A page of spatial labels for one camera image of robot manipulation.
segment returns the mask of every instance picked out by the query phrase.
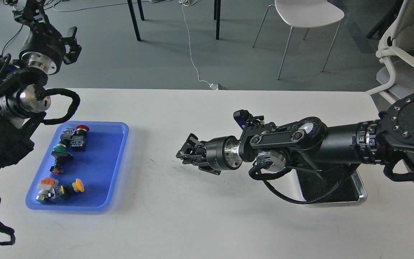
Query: white table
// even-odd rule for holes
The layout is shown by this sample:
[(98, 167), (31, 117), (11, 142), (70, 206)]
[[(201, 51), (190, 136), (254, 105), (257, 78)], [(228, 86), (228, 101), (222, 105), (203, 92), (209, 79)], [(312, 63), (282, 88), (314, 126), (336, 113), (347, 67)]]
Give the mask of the white table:
[[(307, 116), (327, 126), (378, 118), (364, 93), (76, 91), (82, 103), (73, 120), (130, 127), (113, 200), (100, 213), (26, 207), (56, 130), (41, 125), (35, 150), (0, 172), (0, 220), (16, 234), (14, 246), (0, 246), (0, 258), (414, 258), (414, 186), (390, 181), (382, 166), (359, 167), (366, 202), (320, 208), (278, 199), (248, 176), (251, 164), (215, 176), (175, 158), (189, 133), (206, 141), (239, 137), (232, 118), (239, 109), (277, 125)], [(59, 99), (48, 117), (63, 115), (69, 100)], [(295, 195), (288, 178), (274, 184)]]

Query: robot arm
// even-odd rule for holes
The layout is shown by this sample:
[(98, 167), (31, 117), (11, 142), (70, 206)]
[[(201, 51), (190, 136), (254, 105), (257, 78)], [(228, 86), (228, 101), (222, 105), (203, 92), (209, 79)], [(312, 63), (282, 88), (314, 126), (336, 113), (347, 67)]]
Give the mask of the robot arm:
[[(276, 126), (264, 123), (263, 116), (253, 117), (247, 110), (234, 113), (243, 129), (234, 136), (199, 141), (194, 134), (178, 151), (183, 164), (220, 175), (222, 170), (234, 170), (242, 162), (253, 162), (249, 175), (263, 181), (280, 198), (299, 204), (321, 202), (343, 185), (360, 164), (382, 164), (391, 180), (414, 181), (414, 94), (397, 101), (380, 119), (351, 125), (327, 127), (319, 118)], [(412, 172), (393, 172), (403, 160)], [(274, 173), (262, 173), (266, 169)], [(269, 180), (282, 177), (291, 169), (324, 178), (337, 172), (339, 180), (327, 193), (309, 201), (295, 201), (277, 192)]]
[[(30, 137), (41, 123), (66, 122), (74, 115), (80, 102), (79, 96), (71, 90), (44, 89), (47, 76), (59, 72), (62, 62), (76, 62), (81, 52), (75, 38), (77, 28), (70, 28), (68, 36), (63, 37), (44, 13), (44, 0), (6, 0), (6, 3), (15, 7), (14, 19), (28, 26), (30, 33), (19, 59), (12, 59), (10, 54), (0, 57), (0, 169), (17, 164), (33, 150), (34, 143)], [(72, 99), (62, 118), (44, 119), (51, 95)], [(10, 236), (10, 241), (0, 242), (0, 245), (15, 243), (12, 228), (0, 222), (0, 232)]]

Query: gray floor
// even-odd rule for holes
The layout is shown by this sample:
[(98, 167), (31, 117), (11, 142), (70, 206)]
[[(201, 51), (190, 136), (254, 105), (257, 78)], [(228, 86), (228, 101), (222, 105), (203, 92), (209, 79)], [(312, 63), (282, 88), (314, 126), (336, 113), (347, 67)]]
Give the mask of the gray floor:
[[(123, 0), (70, 0), (57, 5), (72, 10)], [(378, 36), (365, 35), (393, 5), (393, 1), (332, 0), (345, 12), (325, 72), (320, 70), (336, 25), (295, 29), (281, 80), (276, 80), (290, 27), (270, 10), (257, 44), (252, 49), (267, 5), (273, 0), (223, 0), (220, 40), (215, 40), (213, 0), (198, 0), (184, 7), (189, 25), (192, 57), (201, 80), (219, 82), (228, 90), (366, 91), (378, 86), (383, 67), (375, 57)], [(138, 42), (127, 5), (60, 13), (47, 10), (51, 23), (64, 35), (78, 27), (83, 51), (75, 64), (63, 65), (49, 77), (47, 87), (208, 89), (197, 81), (189, 59), (188, 32), (177, 0), (143, 3), (146, 21), (138, 20), (143, 39)], [(0, 1), (0, 51), (18, 31), (12, 8)], [(28, 28), (6, 52), (18, 56)], [(388, 103), (378, 95), (380, 110)]]

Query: black wire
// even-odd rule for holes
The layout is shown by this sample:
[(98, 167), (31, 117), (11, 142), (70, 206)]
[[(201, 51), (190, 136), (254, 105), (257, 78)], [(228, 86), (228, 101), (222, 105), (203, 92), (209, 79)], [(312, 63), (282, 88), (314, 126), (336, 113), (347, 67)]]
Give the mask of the black wire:
[(40, 93), (39, 99), (44, 99), (46, 96), (51, 95), (63, 95), (71, 98), (71, 104), (68, 107), (67, 113), (62, 118), (57, 119), (43, 119), (42, 123), (44, 125), (55, 125), (55, 124), (61, 124), (69, 119), (74, 115), (76, 110), (79, 107), (79, 103), (81, 102), (81, 99), (79, 98), (79, 95), (71, 90), (63, 89), (63, 88), (51, 88), (44, 90), (42, 93)]
[[(349, 173), (346, 176), (344, 176), (340, 180), (338, 180), (338, 182), (335, 183), (335, 185), (333, 185), (333, 187), (327, 193), (325, 193), (324, 195), (322, 195), (318, 198), (310, 200), (310, 201), (294, 200), (294, 199), (292, 199), (290, 197), (287, 197), (287, 196), (283, 195), (282, 193), (280, 193), (268, 181), (263, 180), (263, 183), (266, 185), (266, 187), (268, 187), (268, 189), (272, 193), (274, 193), (274, 195), (276, 195), (277, 197), (279, 197), (279, 198), (281, 198), (285, 201), (295, 203), (295, 204), (314, 204), (314, 203), (318, 203), (319, 201), (329, 197), (330, 195), (332, 195), (333, 192), (337, 191), (343, 185), (343, 183), (352, 175), (352, 173), (355, 171), (355, 169), (357, 169), (358, 166), (359, 166), (359, 164), (352, 164), (352, 165), (348, 166), (347, 170), (349, 171)], [(258, 173), (258, 175), (260, 175), (261, 174), (261, 169), (264, 169), (265, 167), (266, 167), (266, 165), (264, 163), (254, 165), (253, 168), (252, 168), (254, 172), (249, 172), (249, 175), (255, 174), (255, 172)]]
[(10, 54), (7, 54), (5, 56), (4, 64), (3, 64), (3, 66), (0, 69), (0, 79), (1, 79), (1, 77), (2, 77), (2, 75), (4, 73), (4, 71), (5, 71), (5, 69), (7, 68), (7, 65), (9, 64), (9, 62), (10, 62)]
[(22, 24), (22, 26), (20, 26), (20, 29), (18, 30), (18, 32), (12, 38), (10, 38), (9, 41), (7, 41), (7, 43), (3, 47), (3, 51), (1, 51), (1, 56), (4, 54), (4, 49), (7, 46), (7, 44), (9, 44), (10, 41), (13, 40), (20, 33), (20, 31), (22, 31), (22, 28), (23, 28), (23, 24)]

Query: white chair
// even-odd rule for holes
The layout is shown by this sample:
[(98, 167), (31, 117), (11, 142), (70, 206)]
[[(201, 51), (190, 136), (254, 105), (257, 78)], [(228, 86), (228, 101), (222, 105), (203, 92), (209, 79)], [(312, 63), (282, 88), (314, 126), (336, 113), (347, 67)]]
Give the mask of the white chair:
[[(414, 51), (414, 0), (404, 1), (397, 19), (379, 40), (376, 57), (385, 67), (376, 74), (381, 85), (367, 94), (380, 93), (392, 104), (414, 93), (414, 56), (407, 51)], [(392, 56), (400, 60), (392, 62)]]
[(274, 5), (268, 5), (266, 8), (266, 13), (264, 13), (263, 20), (261, 21), (260, 28), (258, 29), (258, 34), (252, 47), (255, 47), (255, 43), (257, 42), (258, 35), (261, 31), (261, 27), (263, 26), (263, 22), (265, 21), (266, 15), (271, 6), (276, 7), (277, 13), (279, 13), (282, 20), (291, 26), (289, 40), (287, 41), (287, 45), (285, 47), (284, 57), (282, 58), (281, 68), (279, 69), (277, 80), (279, 80), (281, 77), (282, 67), (284, 64), (285, 56), (287, 54), (287, 49), (289, 48), (293, 28), (307, 28), (307, 31), (303, 37), (303, 39), (305, 39), (309, 28), (316, 28), (339, 22), (335, 36), (333, 37), (332, 45), (330, 46), (327, 58), (325, 59), (322, 67), (323, 72), (325, 65), (327, 64), (330, 52), (332, 51), (333, 44), (335, 43), (338, 30), (340, 29), (341, 20), (345, 16), (343, 11), (338, 7), (330, 4), (326, 0), (275, 0)]

